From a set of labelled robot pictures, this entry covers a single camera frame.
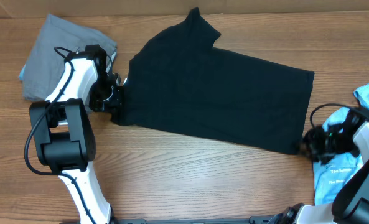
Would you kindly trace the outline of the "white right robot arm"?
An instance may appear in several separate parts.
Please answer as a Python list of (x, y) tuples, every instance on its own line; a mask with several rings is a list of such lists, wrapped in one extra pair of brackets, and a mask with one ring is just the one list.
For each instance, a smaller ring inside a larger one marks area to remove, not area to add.
[(332, 203), (288, 207), (269, 223), (330, 224), (369, 223), (369, 109), (349, 107), (344, 122), (327, 131), (312, 126), (297, 145), (299, 153), (313, 162), (327, 162), (345, 152), (361, 156), (363, 166), (343, 186)]

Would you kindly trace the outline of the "black t-shirt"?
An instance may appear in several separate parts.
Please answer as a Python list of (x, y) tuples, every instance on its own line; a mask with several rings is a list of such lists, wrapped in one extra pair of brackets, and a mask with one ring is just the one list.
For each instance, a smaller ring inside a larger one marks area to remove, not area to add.
[(118, 124), (297, 154), (314, 72), (214, 47), (193, 8), (129, 63)]

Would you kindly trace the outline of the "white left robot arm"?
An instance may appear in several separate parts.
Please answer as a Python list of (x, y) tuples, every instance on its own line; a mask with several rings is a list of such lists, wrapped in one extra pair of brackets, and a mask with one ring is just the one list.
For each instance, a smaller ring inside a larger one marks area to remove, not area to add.
[(26, 166), (65, 184), (79, 223), (117, 223), (95, 174), (96, 140), (88, 114), (119, 117), (119, 76), (111, 71), (113, 61), (100, 45), (87, 45), (81, 52), (54, 50), (63, 58), (64, 70), (56, 89), (29, 108), (32, 129), (24, 146)]

